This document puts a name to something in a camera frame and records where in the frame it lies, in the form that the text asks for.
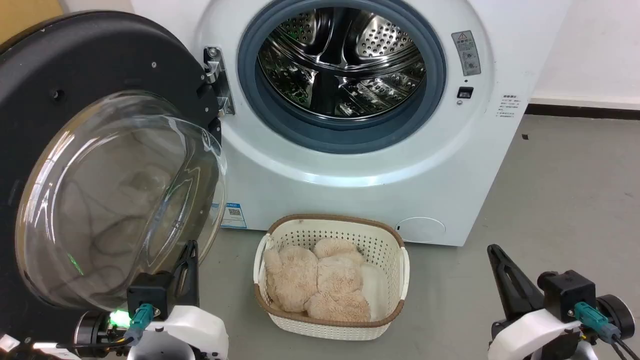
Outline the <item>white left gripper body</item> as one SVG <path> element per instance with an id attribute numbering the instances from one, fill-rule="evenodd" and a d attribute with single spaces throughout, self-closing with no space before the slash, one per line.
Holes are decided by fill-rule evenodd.
<path id="1" fill-rule="evenodd" d="M 151 321 L 131 346 L 128 360 L 227 360 L 225 323 L 192 305 L 176 305 L 167 319 Z"/>

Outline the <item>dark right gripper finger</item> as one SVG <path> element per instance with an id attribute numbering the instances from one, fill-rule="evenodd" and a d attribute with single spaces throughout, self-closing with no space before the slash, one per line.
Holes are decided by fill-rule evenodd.
<path id="1" fill-rule="evenodd" d="M 527 313 L 541 310 L 544 307 L 544 296 L 537 286 L 512 261 L 512 278 L 520 295 L 519 317 Z"/>
<path id="2" fill-rule="evenodd" d="M 520 314 L 521 294 L 510 278 L 513 274 L 513 262 L 498 244 L 490 244 L 487 247 L 487 255 L 505 318 L 507 321 L 514 321 Z"/>

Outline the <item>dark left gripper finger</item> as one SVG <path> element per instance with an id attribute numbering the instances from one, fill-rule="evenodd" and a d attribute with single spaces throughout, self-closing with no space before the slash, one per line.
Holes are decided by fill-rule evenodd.
<path id="1" fill-rule="evenodd" d="M 185 264 L 185 303 L 186 305 L 199 307 L 199 247 L 197 240 L 194 240 L 189 244 L 186 252 Z"/>
<path id="2" fill-rule="evenodd" d="M 192 305 L 191 259 L 192 244 L 185 244 L 173 268 L 173 296 L 176 305 Z"/>

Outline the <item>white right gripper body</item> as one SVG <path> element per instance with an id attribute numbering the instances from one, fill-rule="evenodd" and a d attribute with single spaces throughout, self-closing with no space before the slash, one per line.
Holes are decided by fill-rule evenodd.
<path id="1" fill-rule="evenodd" d="M 523 360 L 534 354 L 566 330 L 579 328 L 581 322 L 563 322 L 546 309 L 523 315 L 500 331 L 487 351 L 489 360 Z"/>

